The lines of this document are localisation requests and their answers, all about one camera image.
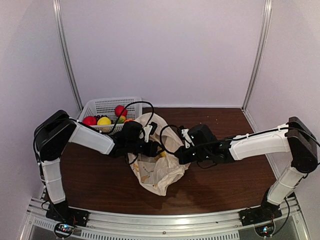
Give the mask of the yellow lemon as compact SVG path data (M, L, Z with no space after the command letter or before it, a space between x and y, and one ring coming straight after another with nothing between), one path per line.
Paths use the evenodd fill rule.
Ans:
M162 151L156 156L157 159L164 158L164 157L166 157L166 151Z
M101 117L98 121L97 121L97 125L98 126L104 126L104 125L111 125L112 124L112 121L104 116L104 117Z

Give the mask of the banana print plastic bag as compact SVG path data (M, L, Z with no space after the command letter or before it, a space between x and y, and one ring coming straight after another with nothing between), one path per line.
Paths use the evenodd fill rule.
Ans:
M152 117L151 121L157 124L157 129L149 137L149 140L158 143L162 140L165 148L170 152L178 150L183 145L183 142L171 128L167 127L160 135L162 128L167 125L167 122L161 116L149 112L142 114L135 121L144 126L150 117ZM127 156L130 163L134 161L130 167L139 184L159 196L165 196L168 186L182 178L190 166L189 164L180 165L178 158L168 152L166 152L166 157L161 158L131 153Z

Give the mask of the orange fruit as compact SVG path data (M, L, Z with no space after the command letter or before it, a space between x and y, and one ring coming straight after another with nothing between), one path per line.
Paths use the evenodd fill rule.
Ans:
M134 120L133 120L133 119L126 119L126 120L124 121L124 123L132 122L132 121L134 121Z

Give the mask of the green yellow mango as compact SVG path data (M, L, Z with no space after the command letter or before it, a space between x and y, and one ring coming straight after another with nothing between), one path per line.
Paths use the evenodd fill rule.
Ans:
M121 116L117 119L116 123L117 123L117 124L123 124L125 121L126 121L126 117L125 117L124 115L121 115Z

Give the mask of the red apple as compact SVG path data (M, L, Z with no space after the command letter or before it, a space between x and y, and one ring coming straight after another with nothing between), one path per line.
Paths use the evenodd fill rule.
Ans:
M123 105L117 105L114 109L114 113L117 117L124 116L128 114L128 110Z

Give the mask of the dark red grape bunch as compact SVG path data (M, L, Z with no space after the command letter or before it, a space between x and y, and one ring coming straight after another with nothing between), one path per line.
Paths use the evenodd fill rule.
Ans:
M106 117L106 118L107 118L106 115L94 115L93 117L94 117L97 121L98 121L99 119L103 118L103 117Z

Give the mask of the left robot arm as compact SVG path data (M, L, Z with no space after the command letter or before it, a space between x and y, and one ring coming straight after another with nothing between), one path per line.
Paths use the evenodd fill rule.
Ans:
M72 218L60 168L68 144L83 146L110 158L126 154L155 157L159 155L161 145L149 137L156 128L154 122L143 126L130 121L120 131L107 134L71 118L64 110L58 110L41 123L34 130L32 146L53 215L61 222Z

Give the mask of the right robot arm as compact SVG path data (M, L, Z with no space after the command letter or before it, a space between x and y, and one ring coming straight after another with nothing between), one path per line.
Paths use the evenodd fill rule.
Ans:
M261 205L256 210L256 216L261 221L268 220L301 179L306 178L319 166L320 144L296 116L272 129L222 140L217 140L205 124L184 129L181 134L186 144L174 152L181 165L206 160L223 164L271 153L291 154L291 162L265 192Z

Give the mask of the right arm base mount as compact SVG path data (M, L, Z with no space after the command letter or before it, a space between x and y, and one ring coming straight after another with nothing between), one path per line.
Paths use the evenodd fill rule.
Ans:
M268 222L282 216L280 206L271 203L261 204L257 207L249 207L239 211L238 214L243 226Z

